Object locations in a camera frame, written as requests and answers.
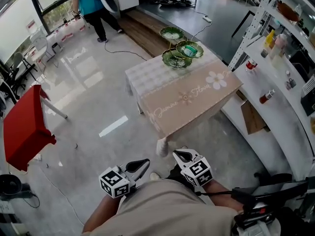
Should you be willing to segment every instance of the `black shoe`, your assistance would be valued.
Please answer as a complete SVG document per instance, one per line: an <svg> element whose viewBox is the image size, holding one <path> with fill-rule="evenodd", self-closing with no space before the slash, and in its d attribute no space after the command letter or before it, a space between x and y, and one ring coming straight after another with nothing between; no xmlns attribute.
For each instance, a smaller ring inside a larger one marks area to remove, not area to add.
<svg viewBox="0 0 315 236"><path fill-rule="evenodd" d="M107 43L107 42L108 42L108 39L107 39L107 38L106 38L106 39L100 39L100 38L98 38L97 40L98 40L99 43L102 43L102 42Z"/></svg>

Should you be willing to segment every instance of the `hand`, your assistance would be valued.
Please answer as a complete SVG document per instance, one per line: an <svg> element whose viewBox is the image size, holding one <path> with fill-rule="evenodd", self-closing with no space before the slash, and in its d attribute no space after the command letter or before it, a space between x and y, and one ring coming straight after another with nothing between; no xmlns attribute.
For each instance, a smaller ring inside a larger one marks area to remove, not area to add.
<svg viewBox="0 0 315 236"><path fill-rule="evenodd" d="M75 19L80 19L79 12L72 11L72 15L74 16Z"/></svg>

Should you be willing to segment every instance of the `person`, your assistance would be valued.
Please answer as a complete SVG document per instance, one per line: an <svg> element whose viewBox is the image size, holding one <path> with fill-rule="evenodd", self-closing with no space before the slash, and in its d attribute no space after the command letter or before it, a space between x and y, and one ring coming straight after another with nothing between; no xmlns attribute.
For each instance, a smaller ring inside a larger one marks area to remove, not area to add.
<svg viewBox="0 0 315 236"><path fill-rule="evenodd" d="M230 195L211 196L215 206L206 205L180 171L176 165L166 179L151 173L152 181L128 194L119 209L121 198L105 196L85 223L82 235L230 236L234 216L243 210L243 205ZM227 191L214 179L203 188L208 193Z"/></svg>
<svg viewBox="0 0 315 236"><path fill-rule="evenodd" d="M98 42L107 42L106 33L101 18L108 23L117 33L122 33L116 18L105 9L101 0L72 0L74 14L79 15L79 8L84 19L94 26L98 35Z"/></svg>

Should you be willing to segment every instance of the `green plate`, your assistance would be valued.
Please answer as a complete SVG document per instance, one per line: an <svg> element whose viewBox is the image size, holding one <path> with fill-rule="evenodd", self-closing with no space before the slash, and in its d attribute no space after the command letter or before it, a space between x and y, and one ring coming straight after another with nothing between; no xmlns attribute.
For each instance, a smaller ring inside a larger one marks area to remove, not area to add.
<svg viewBox="0 0 315 236"><path fill-rule="evenodd" d="M176 49L166 50L162 54L163 62L168 67L175 70L185 69L189 67L192 63L192 59L184 58Z"/></svg>
<svg viewBox="0 0 315 236"><path fill-rule="evenodd" d="M189 45L192 46L193 48L195 48L197 50L197 53L194 56L188 56L184 53L184 49L185 47ZM181 41L177 44L176 46L176 50L184 57L186 58L201 58L203 56L203 49L200 45L198 45L197 43L193 42L193 41Z"/></svg>
<svg viewBox="0 0 315 236"><path fill-rule="evenodd" d="M176 27L165 27L160 30L160 35L166 39L181 39L185 36L185 33Z"/></svg>

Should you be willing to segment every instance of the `teal shirt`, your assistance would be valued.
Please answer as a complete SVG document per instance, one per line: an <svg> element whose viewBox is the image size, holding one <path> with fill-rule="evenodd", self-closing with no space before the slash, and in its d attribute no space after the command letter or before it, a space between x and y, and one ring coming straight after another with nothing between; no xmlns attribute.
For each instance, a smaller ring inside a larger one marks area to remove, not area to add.
<svg viewBox="0 0 315 236"><path fill-rule="evenodd" d="M83 16L104 8L100 0L79 0L79 9Z"/></svg>

